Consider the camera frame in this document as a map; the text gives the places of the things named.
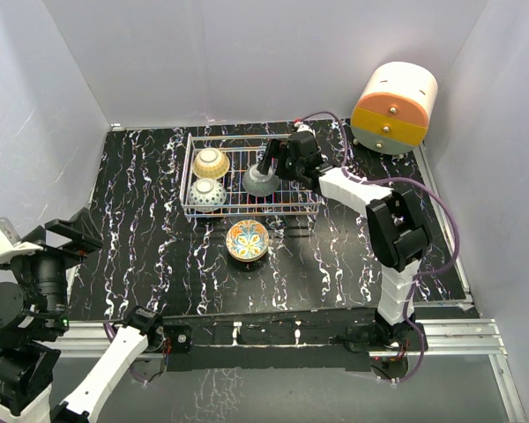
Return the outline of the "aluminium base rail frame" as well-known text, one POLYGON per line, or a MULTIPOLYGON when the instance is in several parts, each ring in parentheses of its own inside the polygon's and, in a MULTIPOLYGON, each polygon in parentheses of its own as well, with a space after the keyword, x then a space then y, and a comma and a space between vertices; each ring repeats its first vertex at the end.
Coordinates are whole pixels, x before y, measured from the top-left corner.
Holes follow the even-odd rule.
MULTIPOLYGON (((361 216, 333 202, 316 216, 268 215, 268 254, 234 261, 225 246, 231 216, 188 219, 180 203, 185 149, 145 145, 107 152, 92 194, 105 246, 75 272, 74 330, 100 345, 101 320, 135 305, 163 315, 310 309, 313 316, 367 313, 381 274, 361 216)), ((456 273, 427 278, 419 315, 429 349, 410 353, 414 376, 385 380, 335 368, 209 368, 161 373, 138 363, 101 410, 102 422, 515 422, 522 418, 496 324, 478 317, 456 273)))

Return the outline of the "round pastel drawer cabinet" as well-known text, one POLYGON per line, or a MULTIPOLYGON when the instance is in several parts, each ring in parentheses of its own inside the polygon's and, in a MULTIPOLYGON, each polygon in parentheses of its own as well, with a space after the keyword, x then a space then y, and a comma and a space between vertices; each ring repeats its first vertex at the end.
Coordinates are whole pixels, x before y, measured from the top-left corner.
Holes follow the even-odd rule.
POLYGON ((354 138, 382 154, 414 150, 427 135, 437 93, 437 80, 429 70, 407 62, 381 65, 351 115, 354 138))

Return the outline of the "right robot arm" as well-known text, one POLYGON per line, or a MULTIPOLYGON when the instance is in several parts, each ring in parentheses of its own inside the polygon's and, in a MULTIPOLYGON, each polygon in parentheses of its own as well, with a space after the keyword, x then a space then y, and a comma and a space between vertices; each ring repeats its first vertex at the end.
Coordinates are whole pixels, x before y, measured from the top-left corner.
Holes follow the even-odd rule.
POLYGON ((407 332, 417 328, 414 279, 432 241, 422 212, 414 206, 414 193, 372 184, 328 163, 307 126, 270 140, 262 159, 245 172, 242 186, 251 196, 268 197, 282 181, 298 182, 366 218, 370 245, 381 264, 381 297, 373 321, 349 326, 339 342, 351 348, 398 348, 407 332))

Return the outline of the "red rimmed patterned bowl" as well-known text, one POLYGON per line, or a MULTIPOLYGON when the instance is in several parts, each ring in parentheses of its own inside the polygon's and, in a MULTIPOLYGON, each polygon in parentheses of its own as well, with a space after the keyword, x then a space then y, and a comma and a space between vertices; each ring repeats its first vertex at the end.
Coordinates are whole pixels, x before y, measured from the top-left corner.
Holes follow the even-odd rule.
POLYGON ((252 165, 242 178, 243 189, 254 197, 268 197, 279 187, 279 177, 270 168, 265 174, 257 169, 257 164, 252 165))

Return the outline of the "yellow dotted sun bowl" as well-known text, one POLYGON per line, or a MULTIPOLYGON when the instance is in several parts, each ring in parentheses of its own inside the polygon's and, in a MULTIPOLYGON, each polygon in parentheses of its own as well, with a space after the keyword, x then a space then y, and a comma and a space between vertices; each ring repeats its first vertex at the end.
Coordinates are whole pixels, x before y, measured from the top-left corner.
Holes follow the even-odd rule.
POLYGON ((220 149, 208 147, 200 150, 193 162, 193 173, 198 178, 218 180, 230 168, 228 156, 220 149))

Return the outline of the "blue white patterned bowl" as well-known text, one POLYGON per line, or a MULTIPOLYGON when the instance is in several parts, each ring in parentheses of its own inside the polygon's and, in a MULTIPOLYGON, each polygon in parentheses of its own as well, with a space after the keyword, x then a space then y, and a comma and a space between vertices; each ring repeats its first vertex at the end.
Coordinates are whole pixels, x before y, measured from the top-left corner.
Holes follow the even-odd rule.
POLYGON ((211 178, 195 180, 189 190, 188 205, 196 212, 216 212, 225 205, 227 193, 223 185, 211 178))

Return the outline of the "orange blue floral bowl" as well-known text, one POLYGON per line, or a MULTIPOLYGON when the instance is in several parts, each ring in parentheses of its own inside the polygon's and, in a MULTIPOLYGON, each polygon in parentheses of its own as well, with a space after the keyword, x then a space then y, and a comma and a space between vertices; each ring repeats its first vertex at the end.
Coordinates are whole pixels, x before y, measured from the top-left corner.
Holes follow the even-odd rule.
POLYGON ((245 219, 230 227, 226 235, 226 246, 231 257, 250 263, 267 253, 269 240, 268 231, 263 224, 245 219))

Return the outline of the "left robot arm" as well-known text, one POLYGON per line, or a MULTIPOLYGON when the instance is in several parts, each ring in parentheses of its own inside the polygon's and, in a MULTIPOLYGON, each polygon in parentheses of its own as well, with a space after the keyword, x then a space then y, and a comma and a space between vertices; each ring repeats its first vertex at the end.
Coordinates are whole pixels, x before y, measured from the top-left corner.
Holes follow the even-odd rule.
POLYGON ((161 315, 135 307, 119 329, 105 326, 108 349, 71 394, 50 404, 61 356, 53 343, 70 328, 67 271, 101 247, 87 208, 26 236, 0 218, 0 270, 15 278, 0 282, 0 422, 94 422, 133 362, 162 346, 161 315))

